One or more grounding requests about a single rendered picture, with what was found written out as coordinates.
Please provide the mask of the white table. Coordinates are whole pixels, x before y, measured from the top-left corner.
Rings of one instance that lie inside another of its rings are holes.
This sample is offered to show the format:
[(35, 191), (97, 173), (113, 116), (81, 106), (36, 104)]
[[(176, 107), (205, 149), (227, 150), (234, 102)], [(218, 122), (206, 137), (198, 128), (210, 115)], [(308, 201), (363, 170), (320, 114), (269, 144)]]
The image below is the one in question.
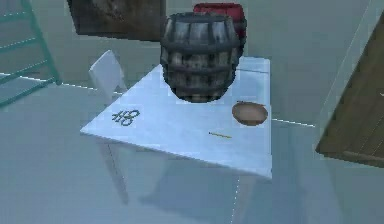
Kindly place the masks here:
[[(222, 98), (210, 103), (178, 99), (156, 66), (86, 124), (81, 133), (101, 142), (101, 152), (123, 201), (126, 185), (115, 144), (195, 159), (240, 173), (231, 224), (241, 224), (256, 183), (272, 180), (271, 120), (245, 126), (232, 116), (238, 101), (270, 105), (270, 61), (241, 57), (236, 78)], [(229, 135), (222, 138), (208, 134)]]

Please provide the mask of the dark wooden barrel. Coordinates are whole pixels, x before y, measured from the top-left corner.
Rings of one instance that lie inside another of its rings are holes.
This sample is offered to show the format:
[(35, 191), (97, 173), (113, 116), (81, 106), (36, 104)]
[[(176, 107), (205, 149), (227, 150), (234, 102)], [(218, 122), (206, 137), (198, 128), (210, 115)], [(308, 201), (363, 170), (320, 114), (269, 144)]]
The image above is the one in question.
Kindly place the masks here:
[(160, 45), (164, 81), (182, 100), (218, 100), (235, 79), (240, 41), (227, 15), (172, 14), (166, 20)]

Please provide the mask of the brown bowl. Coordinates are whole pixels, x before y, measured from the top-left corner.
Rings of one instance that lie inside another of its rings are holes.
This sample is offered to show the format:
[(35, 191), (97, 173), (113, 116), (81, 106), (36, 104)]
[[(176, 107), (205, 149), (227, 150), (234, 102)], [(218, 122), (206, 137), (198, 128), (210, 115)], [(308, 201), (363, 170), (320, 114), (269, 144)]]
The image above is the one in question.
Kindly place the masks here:
[(268, 111), (262, 104), (246, 101), (238, 101), (232, 107), (232, 116), (240, 124), (245, 126), (257, 126), (268, 118)]

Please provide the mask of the white chair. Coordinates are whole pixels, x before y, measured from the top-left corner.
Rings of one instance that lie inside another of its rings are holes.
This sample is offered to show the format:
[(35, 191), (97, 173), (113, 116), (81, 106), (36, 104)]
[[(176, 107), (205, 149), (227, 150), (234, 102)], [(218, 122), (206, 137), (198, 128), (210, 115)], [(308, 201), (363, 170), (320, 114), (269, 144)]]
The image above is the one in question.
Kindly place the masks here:
[(114, 91), (119, 88), (127, 91), (124, 72), (112, 50), (104, 52), (89, 68), (88, 73), (98, 92), (103, 96), (104, 104), (114, 100)]

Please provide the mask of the red bin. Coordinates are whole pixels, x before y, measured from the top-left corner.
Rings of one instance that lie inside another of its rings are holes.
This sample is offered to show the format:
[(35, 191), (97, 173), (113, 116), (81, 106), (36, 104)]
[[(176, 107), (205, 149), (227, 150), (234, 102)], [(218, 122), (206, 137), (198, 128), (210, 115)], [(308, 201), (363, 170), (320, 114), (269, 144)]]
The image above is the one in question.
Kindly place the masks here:
[(234, 29), (240, 40), (239, 56), (243, 55), (246, 43), (247, 20), (241, 4), (238, 3), (198, 3), (193, 7), (194, 12), (214, 12), (225, 14), (232, 18)]

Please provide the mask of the dark framed picture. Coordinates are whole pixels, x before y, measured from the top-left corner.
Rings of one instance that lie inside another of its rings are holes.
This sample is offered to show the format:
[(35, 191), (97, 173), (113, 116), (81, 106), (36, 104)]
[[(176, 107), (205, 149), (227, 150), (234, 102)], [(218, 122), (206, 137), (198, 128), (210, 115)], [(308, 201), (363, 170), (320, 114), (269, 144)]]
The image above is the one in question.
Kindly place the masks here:
[(78, 35), (159, 42), (166, 0), (66, 0)]

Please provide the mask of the teal ladder shelf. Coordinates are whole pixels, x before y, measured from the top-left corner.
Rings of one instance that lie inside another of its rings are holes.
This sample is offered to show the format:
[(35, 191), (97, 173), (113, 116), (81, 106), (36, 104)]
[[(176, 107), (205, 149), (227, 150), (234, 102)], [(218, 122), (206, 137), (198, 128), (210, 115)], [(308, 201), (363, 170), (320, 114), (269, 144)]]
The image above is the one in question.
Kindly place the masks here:
[(0, 0), (0, 108), (62, 80), (30, 0)]

